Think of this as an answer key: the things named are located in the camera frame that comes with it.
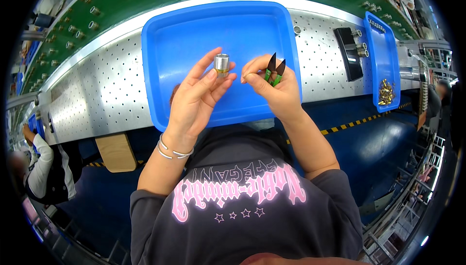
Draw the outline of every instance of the green-handled snips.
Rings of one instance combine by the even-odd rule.
[[[277,60],[277,53],[274,53],[274,55],[268,62],[268,66],[265,71],[265,78],[264,78],[265,81],[268,82],[268,79],[270,78],[270,75],[272,74],[272,72],[276,71],[277,76],[275,80],[270,82],[270,85],[273,87],[275,87],[280,82],[280,79],[282,78],[283,72],[285,71],[285,67],[286,67],[285,60],[283,60],[283,62],[280,65],[278,65],[278,67],[276,67],[276,60]]]

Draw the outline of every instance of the silver bracelet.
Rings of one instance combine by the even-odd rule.
[[[164,147],[165,150],[168,150],[168,147],[164,144],[164,142],[162,141],[162,134],[160,134],[160,137],[158,139],[158,142],[157,142],[157,149],[158,149],[158,152],[164,156],[165,158],[168,158],[168,159],[173,159],[173,157],[170,157],[166,154],[164,154],[161,150],[160,150],[160,145],[162,145],[162,147]],[[173,154],[175,155],[178,155],[177,156],[177,159],[183,159],[183,158],[186,158],[186,157],[189,157],[190,155],[192,155],[194,153],[194,147],[192,148],[192,150],[188,153],[188,154],[183,154],[183,153],[179,153],[179,152],[176,152],[176,151],[173,151]]]

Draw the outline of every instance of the blue plastic tray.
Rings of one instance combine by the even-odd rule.
[[[28,125],[29,125],[29,129],[30,130],[34,130],[36,129],[37,130],[37,133],[42,137],[42,139],[45,139],[45,133],[44,133],[44,126],[42,124],[42,119],[36,119],[35,117],[35,113],[32,114],[31,117],[29,117],[29,120],[28,120]],[[40,154],[36,147],[34,147],[34,151],[37,153],[37,154]]]
[[[274,117],[267,101],[240,83],[243,66],[257,56],[277,52],[301,82],[291,17],[275,2],[228,1],[168,12],[148,20],[141,41],[150,116],[160,131],[168,125],[173,88],[216,47],[236,62],[231,72],[238,79],[215,105],[207,127]]]
[[[378,112],[394,110],[400,105],[401,97],[400,66],[395,35],[389,25],[368,11],[364,19],[364,26],[372,65],[372,101]],[[395,98],[389,105],[378,104],[380,82],[384,79],[387,79],[392,87],[393,83],[395,84]]]

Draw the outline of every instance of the brass part pile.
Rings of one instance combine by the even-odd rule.
[[[389,105],[391,101],[395,98],[395,92],[393,87],[390,85],[390,82],[387,82],[387,79],[384,79],[380,82],[379,87],[379,105]]]

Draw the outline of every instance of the black vest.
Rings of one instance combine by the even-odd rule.
[[[58,145],[50,146],[54,151],[54,161],[47,176],[47,188],[45,196],[38,198],[29,187],[29,177],[26,179],[26,193],[33,200],[41,204],[59,204],[68,201],[68,189],[65,184],[65,169],[62,167],[61,153]]]

